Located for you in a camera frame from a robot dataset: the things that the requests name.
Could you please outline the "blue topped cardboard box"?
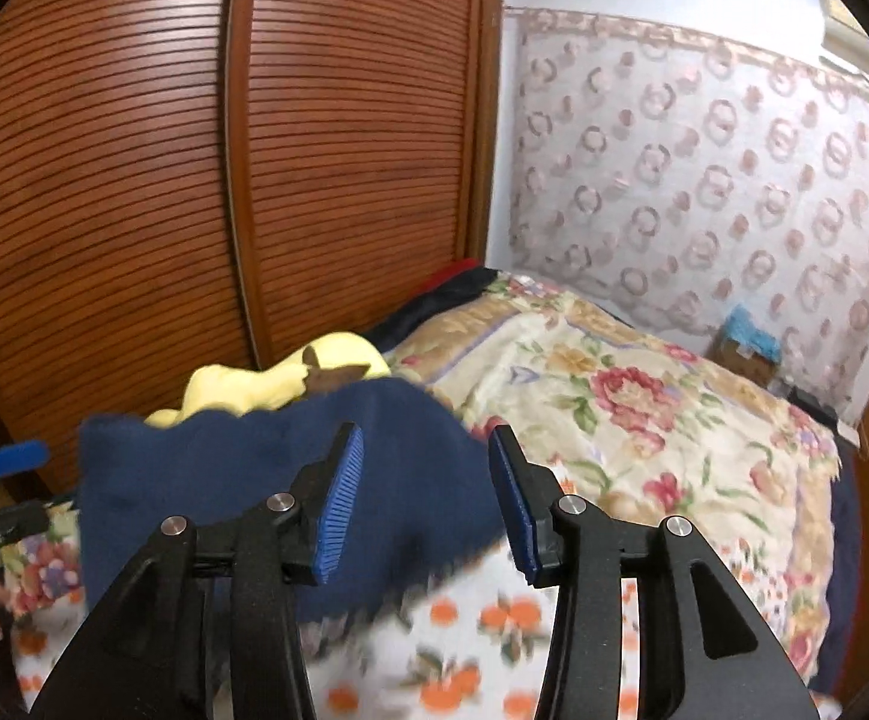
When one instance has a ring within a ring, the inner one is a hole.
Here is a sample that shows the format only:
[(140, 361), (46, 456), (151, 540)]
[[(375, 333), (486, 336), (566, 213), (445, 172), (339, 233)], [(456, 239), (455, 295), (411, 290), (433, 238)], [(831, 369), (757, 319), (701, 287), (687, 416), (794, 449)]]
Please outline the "blue topped cardboard box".
[(726, 371), (766, 388), (777, 377), (783, 351), (781, 341), (763, 330), (747, 307), (736, 305), (716, 333), (708, 358)]

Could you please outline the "yellow plush toy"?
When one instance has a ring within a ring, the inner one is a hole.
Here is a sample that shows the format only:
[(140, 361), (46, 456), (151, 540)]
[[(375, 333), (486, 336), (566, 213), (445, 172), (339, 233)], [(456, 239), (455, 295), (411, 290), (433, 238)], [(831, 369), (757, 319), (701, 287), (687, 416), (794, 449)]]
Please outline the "yellow plush toy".
[(337, 392), (348, 383), (390, 375), (381, 351), (366, 338), (350, 332), (327, 333), (265, 371), (221, 364), (199, 367), (190, 374), (181, 406), (153, 411), (145, 422), (166, 429), (206, 410), (234, 416), (275, 411), (314, 395)]

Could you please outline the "floral beige quilt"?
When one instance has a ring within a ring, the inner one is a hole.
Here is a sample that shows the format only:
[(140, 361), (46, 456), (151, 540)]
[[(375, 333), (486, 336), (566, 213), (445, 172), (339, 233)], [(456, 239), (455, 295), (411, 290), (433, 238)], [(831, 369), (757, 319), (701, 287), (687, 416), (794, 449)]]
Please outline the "floral beige quilt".
[(698, 525), (802, 678), (816, 676), (841, 470), (830, 429), (567, 288), (514, 273), (425, 320), (386, 358), (477, 436), (509, 424), (530, 461), (612, 517)]

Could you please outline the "navy blue printed t-shirt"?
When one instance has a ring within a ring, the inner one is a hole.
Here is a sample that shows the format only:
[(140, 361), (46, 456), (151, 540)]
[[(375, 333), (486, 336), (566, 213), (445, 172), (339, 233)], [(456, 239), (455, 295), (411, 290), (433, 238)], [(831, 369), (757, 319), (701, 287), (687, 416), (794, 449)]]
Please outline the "navy blue printed t-shirt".
[(324, 458), (345, 422), (363, 433), (363, 476), (340, 564), (322, 587), (298, 590), (299, 621), (374, 613), (501, 538), (489, 450), (402, 379), (352, 383), (277, 411), (199, 411), (172, 427), (93, 416), (78, 434), (86, 600), (101, 600), (166, 517), (211, 525), (241, 515)]

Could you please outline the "brown louvered wardrobe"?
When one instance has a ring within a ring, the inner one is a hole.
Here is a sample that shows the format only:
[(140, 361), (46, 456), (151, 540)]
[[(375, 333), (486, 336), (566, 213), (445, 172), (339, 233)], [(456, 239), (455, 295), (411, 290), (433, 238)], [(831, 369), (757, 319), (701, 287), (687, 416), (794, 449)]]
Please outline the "brown louvered wardrobe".
[(487, 243), (499, 0), (0, 0), (0, 437), (384, 319)]

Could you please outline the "pink circle patterned curtain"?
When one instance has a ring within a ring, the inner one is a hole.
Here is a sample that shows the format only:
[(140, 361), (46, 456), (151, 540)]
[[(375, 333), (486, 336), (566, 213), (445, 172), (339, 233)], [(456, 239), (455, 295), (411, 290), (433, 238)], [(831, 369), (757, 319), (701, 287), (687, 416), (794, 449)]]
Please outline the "pink circle patterned curtain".
[(656, 21), (516, 16), (510, 246), (636, 327), (747, 310), (837, 408), (869, 359), (869, 83)]

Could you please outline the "red and dark clothes pile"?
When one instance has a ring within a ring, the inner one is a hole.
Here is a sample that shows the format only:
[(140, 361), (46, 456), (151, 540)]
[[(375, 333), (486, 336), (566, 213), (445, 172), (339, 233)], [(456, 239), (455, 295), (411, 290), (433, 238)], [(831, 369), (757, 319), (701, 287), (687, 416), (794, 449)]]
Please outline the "red and dark clothes pile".
[(433, 317), (480, 298), (498, 278), (498, 270), (477, 259), (446, 266), (421, 286), (394, 314), (363, 333), (381, 353), (391, 351)]

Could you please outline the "white air conditioner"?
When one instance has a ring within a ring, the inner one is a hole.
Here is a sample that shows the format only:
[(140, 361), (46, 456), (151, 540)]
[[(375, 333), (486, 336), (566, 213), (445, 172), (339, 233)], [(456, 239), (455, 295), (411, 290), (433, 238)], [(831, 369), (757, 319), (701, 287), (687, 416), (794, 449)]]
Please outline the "white air conditioner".
[(869, 34), (841, 0), (820, 0), (825, 16), (823, 50), (869, 76)]

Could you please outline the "orange fruit print bedsheet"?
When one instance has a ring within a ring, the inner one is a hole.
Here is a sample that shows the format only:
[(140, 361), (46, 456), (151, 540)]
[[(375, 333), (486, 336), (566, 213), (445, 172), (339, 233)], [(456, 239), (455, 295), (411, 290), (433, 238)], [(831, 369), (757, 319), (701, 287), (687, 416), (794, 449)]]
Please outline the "orange fruit print bedsheet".
[[(819, 676), (833, 629), (825, 592), (835, 527), (801, 502), (774, 535), (723, 527), (714, 550), (780, 639), (802, 679)], [(25, 702), (34, 702), (86, 613), (78, 514), (49, 512), (49, 528), (0, 553), (16, 616), (11, 656)], [(528, 718), (544, 678), (555, 590), (532, 590), (498, 544), (464, 571), (410, 596), (368, 624), (302, 628), (309, 681), (324, 718)]]

